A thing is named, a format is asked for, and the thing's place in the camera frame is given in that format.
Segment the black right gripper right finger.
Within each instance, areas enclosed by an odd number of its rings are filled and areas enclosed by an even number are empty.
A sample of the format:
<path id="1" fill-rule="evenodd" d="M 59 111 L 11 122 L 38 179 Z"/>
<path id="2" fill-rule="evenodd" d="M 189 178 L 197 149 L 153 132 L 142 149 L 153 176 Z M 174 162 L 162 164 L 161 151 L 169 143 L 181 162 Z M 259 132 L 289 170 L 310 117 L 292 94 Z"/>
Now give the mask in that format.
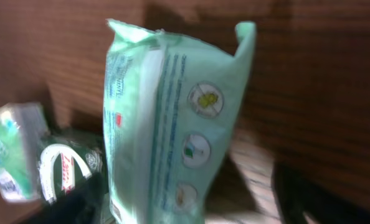
<path id="1" fill-rule="evenodd" d="M 280 162 L 272 171 L 272 189 L 281 221 L 307 224 L 304 214 L 322 224 L 370 224 L 370 212 L 332 194 Z"/>

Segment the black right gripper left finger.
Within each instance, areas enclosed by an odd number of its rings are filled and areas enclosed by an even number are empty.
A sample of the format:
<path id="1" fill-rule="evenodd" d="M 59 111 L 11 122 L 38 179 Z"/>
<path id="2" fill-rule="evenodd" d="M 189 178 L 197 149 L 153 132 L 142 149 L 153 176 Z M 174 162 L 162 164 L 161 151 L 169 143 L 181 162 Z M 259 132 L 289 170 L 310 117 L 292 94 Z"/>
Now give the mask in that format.
<path id="1" fill-rule="evenodd" d="M 20 221 L 20 224 L 96 224 L 100 223 L 106 183 L 101 174 L 93 174 L 67 195 L 46 205 Z"/>

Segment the dark green scrub pad pack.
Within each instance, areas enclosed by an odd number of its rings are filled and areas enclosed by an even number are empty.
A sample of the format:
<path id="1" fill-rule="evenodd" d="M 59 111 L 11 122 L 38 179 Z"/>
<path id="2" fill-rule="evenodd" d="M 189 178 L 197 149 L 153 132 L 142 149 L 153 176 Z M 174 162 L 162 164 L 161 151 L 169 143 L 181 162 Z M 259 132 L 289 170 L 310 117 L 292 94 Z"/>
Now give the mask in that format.
<path id="1" fill-rule="evenodd" d="M 72 128 L 42 137 L 37 168 L 44 201 L 54 203 L 93 174 L 105 178 L 104 149 L 101 136 Z"/>

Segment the small teal tissue pack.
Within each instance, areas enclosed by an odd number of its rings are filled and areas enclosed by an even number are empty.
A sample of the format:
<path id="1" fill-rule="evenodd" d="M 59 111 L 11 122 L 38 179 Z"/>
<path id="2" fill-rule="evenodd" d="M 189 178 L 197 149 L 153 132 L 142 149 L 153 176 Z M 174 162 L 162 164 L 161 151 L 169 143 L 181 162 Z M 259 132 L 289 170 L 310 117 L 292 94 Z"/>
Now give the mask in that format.
<path id="1" fill-rule="evenodd" d="M 40 198 L 37 155 L 49 132 L 40 103 L 8 103 L 0 107 L 0 193 L 9 203 Z"/>

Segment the green Kleenex tissue pack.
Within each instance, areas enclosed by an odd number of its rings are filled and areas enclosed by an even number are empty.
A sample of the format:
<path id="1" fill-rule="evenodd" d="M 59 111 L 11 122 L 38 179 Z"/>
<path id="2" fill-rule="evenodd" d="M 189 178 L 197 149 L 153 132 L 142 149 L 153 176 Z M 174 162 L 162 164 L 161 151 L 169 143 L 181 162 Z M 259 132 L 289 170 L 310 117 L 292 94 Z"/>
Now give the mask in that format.
<path id="1" fill-rule="evenodd" d="M 254 22 L 234 54 L 202 40 L 107 20 L 103 137 L 117 223 L 204 223 L 254 57 Z"/>

